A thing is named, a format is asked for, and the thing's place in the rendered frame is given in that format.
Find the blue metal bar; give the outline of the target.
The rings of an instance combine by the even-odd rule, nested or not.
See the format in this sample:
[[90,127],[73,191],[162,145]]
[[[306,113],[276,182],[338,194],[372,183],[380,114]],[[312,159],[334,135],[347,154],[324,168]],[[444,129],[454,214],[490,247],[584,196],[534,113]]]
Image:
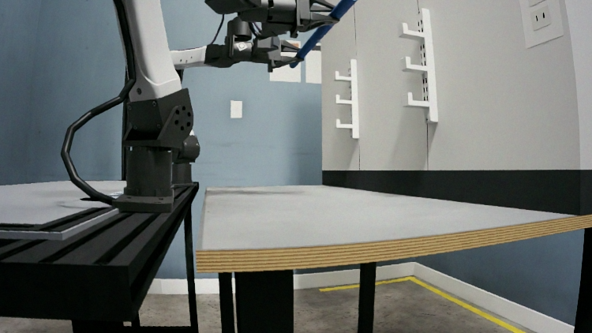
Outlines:
[[[357,0],[340,0],[335,8],[328,14],[329,17],[341,19],[341,17],[355,4]],[[329,24],[316,29],[316,31],[309,37],[302,48],[295,55],[297,58],[304,58],[329,32],[335,24]],[[294,69],[300,62],[291,63],[289,67]]]

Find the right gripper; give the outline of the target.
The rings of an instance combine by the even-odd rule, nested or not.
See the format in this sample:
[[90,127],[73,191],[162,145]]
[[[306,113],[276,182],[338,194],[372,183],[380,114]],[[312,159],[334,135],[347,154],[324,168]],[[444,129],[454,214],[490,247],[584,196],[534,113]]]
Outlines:
[[[293,24],[290,38],[297,38],[297,32],[308,32],[329,24],[337,24],[340,19],[310,12],[331,12],[335,6],[325,0],[268,0],[273,7],[268,8],[266,22]],[[325,6],[316,6],[313,3]],[[310,11],[310,12],[309,12]],[[319,22],[319,23],[317,23]]]

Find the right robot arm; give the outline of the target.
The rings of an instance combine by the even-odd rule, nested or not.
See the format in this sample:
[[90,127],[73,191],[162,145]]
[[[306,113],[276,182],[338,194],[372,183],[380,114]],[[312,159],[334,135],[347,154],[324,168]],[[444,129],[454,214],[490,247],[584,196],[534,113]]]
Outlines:
[[[293,27],[265,22],[271,17],[268,8],[273,7],[268,0],[204,3],[218,14],[237,13],[242,21],[261,22],[261,36],[277,37]],[[122,139],[122,146],[132,147],[127,155],[126,187],[112,200],[112,207],[172,212],[172,152],[168,151],[181,148],[193,129],[189,90],[182,88],[170,56],[160,0],[120,0],[120,10],[136,83],[129,92],[130,124]]]

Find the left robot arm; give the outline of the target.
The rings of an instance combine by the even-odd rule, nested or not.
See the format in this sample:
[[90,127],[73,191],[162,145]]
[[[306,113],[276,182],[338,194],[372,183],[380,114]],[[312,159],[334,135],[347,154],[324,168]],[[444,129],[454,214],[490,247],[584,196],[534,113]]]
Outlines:
[[[253,52],[252,63],[270,64],[272,52],[279,49],[279,37],[268,37],[267,39],[254,37],[252,48],[251,42],[247,42],[252,39],[252,36],[253,33],[248,22],[242,21],[240,17],[235,17],[227,22],[224,45],[210,44],[206,47],[186,51],[169,50],[181,84],[184,68],[202,66],[229,68],[239,62],[249,62],[251,52]],[[170,152],[172,152],[172,163],[174,163],[172,164],[171,184],[174,187],[193,186],[190,184],[193,181],[191,181],[191,164],[189,163],[195,163],[200,154],[197,135],[194,135],[192,130],[189,137],[183,140],[182,147],[173,148]]]

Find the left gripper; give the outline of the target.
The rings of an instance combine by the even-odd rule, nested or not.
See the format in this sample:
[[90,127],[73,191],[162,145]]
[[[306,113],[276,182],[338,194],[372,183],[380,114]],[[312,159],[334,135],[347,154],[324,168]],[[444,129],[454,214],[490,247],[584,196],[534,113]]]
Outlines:
[[305,60],[304,58],[281,55],[281,52],[298,53],[300,49],[301,48],[294,46],[285,39],[279,39],[279,49],[272,52],[272,61],[268,64],[268,73],[272,73],[275,68],[280,68],[295,62],[303,62]]

